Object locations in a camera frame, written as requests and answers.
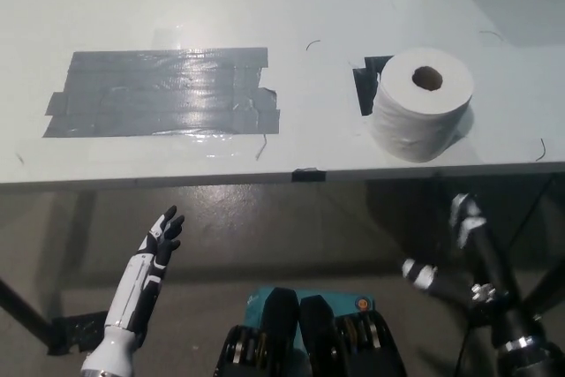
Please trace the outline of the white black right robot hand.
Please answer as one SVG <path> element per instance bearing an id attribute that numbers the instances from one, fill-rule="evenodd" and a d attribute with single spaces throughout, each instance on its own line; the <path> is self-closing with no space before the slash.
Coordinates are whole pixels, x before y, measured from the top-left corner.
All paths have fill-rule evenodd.
<path id="1" fill-rule="evenodd" d="M 495 349 L 511 352 L 540 346 L 545 331 L 524 306 L 509 261 L 470 194 L 460 193 L 452 200 L 449 226 L 472 281 L 413 259 L 402 264 L 403 277 L 416 289 L 459 307 L 471 327 L 489 327 Z"/>

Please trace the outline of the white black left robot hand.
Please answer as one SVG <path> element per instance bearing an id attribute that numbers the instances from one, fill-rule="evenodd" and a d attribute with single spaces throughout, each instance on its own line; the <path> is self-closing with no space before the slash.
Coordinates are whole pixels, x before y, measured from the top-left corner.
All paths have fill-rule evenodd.
<path id="1" fill-rule="evenodd" d="M 177 237 L 185 218 L 175 205 L 160 215 L 129 259 L 103 326 L 101 343 L 87 355 L 82 376 L 133 376 L 133 355 L 142 346 Z"/>

